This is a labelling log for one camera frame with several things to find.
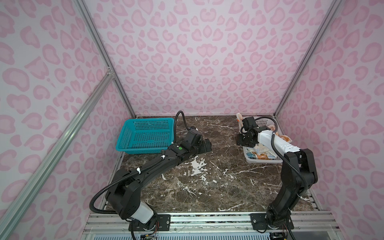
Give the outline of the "cream rabbit print towel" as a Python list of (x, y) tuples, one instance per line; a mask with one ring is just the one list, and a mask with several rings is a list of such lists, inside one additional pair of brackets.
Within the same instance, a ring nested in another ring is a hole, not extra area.
[[(239, 129), (243, 127), (243, 122), (242, 120), (245, 119), (246, 117), (243, 117), (240, 113), (236, 114), (236, 118), (239, 124)], [(256, 123), (262, 127), (266, 126), (270, 128), (272, 131), (275, 130), (276, 126), (273, 122), (273, 120), (266, 119), (262, 117), (259, 120), (256, 120)], [(285, 140), (288, 143), (292, 142), (292, 139), (286, 135), (279, 135), (279, 132), (277, 131), (277, 135)], [(272, 151), (269, 150), (266, 146), (262, 144), (257, 144), (253, 148), (249, 147), (243, 147), (244, 150), (244, 155), (246, 157), (246, 161), (248, 163), (272, 163), (272, 164), (279, 164), (282, 161), (279, 159), (279, 157)]]

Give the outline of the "white plastic basket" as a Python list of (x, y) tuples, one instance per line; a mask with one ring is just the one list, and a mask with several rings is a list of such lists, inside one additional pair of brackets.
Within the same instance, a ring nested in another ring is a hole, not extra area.
[[(256, 123), (262, 127), (266, 126), (271, 130), (275, 129), (273, 120), (261, 118)], [(281, 164), (282, 160), (272, 151), (262, 144), (255, 145), (253, 148), (243, 147), (244, 156), (250, 164)]]

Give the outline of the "teal plastic basket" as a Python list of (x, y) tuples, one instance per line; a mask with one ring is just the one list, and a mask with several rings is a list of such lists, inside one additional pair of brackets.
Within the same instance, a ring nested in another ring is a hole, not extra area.
[(125, 121), (116, 150), (129, 155), (157, 154), (174, 141), (173, 118), (130, 119)]

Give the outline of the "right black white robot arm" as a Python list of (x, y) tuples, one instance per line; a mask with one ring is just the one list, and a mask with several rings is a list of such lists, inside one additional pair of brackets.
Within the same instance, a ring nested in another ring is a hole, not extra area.
[(276, 229), (288, 225), (291, 211), (302, 195), (318, 181), (313, 152), (293, 146), (268, 127), (241, 127), (237, 144), (242, 147), (255, 147), (262, 144), (283, 161), (281, 171), (282, 186), (277, 197), (266, 211), (266, 224)]

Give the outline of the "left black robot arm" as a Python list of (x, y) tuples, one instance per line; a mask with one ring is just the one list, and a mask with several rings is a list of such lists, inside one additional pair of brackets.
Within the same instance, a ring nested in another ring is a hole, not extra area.
[(179, 166), (196, 155), (212, 151), (209, 139), (195, 143), (182, 141), (172, 144), (153, 160), (136, 169), (119, 170), (114, 175), (111, 186), (106, 191), (106, 200), (113, 213), (122, 220), (135, 219), (146, 224), (154, 219), (155, 211), (141, 201), (142, 190), (168, 170)]

